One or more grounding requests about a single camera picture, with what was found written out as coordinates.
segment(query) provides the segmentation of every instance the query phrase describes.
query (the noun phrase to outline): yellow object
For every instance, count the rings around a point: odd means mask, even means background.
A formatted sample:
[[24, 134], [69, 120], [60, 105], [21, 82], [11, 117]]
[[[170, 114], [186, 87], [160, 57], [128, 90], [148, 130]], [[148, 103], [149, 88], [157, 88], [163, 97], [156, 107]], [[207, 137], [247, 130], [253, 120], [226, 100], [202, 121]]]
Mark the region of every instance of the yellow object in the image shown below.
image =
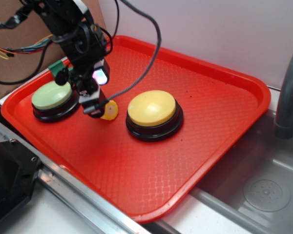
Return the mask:
[[39, 110], [49, 110], [66, 102], [72, 94], [70, 84], [60, 86], [51, 81], [40, 87], [32, 96], [33, 105]]
[[170, 120], [175, 111], [175, 98], [161, 90], [141, 93], [128, 106], [131, 121], [143, 127], [163, 124]]
[[118, 106], [116, 102], [109, 101], [107, 105], [105, 105], [104, 115], [101, 117], [105, 120], [114, 120], [118, 114]]

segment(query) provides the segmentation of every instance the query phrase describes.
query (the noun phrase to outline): white wall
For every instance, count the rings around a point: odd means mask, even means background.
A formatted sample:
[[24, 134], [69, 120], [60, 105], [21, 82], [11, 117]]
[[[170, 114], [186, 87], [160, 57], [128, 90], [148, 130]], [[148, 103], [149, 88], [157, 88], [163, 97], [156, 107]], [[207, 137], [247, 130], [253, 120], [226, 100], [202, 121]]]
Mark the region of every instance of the white wall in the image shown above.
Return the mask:
[[[129, 0], [159, 23], [162, 46], [281, 88], [293, 54], [293, 0]], [[120, 1], [119, 35], [155, 43], [152, 24]], [[114, 0], [99, 0], [114, 32]]]

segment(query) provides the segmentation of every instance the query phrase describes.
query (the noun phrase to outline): cardboard box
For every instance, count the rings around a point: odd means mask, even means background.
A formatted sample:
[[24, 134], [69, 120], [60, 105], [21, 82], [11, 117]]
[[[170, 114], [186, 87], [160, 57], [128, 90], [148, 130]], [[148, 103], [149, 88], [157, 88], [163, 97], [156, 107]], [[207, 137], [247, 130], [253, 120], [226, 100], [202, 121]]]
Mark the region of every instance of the cardboard box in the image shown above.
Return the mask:
[[[101, 27], [105, 27], [98, 1], [84, 0], [83, 2], [88, 6], [95, 22]], [[21, 7], [22, 4], [18, 0], [0, 0], [0, 22], [5, 23]], [[35, 12], [31, 12], [28, 19], [17, 28], [0, 30], [0, 47], [20, 48], [30, 46], [49, 34], [50, 31], [41, 18]], [[46, 51], [40, 71], [43, 71], [64, 56], [61, 48], [56, 44], [52, 44]], [[0, 58], [0, 80], [17, 81], [28, 77], [36, 69], [40, 57], [41, 53], [35, 53], [31, 55], [15, 55], [9, 60]], [[0, 99], [18, 86], [20, 85], [0, 85]]]

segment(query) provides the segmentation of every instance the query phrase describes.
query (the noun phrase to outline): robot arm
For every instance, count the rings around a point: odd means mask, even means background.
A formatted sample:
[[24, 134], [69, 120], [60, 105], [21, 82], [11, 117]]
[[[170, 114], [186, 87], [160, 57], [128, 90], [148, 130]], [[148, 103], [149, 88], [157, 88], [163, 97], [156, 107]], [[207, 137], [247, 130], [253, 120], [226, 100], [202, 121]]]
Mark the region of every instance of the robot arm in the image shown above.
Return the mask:
[[97, 110], [95, 105], [106, 98], [92, 74], [96, 64], [102, 63], [110, 51], [86, 5], [81, 0], [22, 0], [22, 3], [24, 6], [0, 28], [15, 28], [35, 11], [53, 34], [52, 41], [60, 45], [74, 67], [70, 73], [67, 67], [58, 72], [55, 82], [58, 85], [69, 82], [80, 94], [84, 113], [101, 117], [104, 107]]

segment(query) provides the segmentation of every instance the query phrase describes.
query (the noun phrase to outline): green button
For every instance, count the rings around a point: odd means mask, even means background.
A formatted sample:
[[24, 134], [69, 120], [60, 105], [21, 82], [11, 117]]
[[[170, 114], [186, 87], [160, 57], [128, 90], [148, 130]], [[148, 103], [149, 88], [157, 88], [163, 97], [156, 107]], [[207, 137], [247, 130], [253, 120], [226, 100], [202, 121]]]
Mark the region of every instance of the green button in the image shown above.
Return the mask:
[[59, 86], [55, 81], [51, 81], [40, 87], [32, 96], [34, 107], [39, 110], [49, 110], [62, 105], [72, 94], [69, 83]]

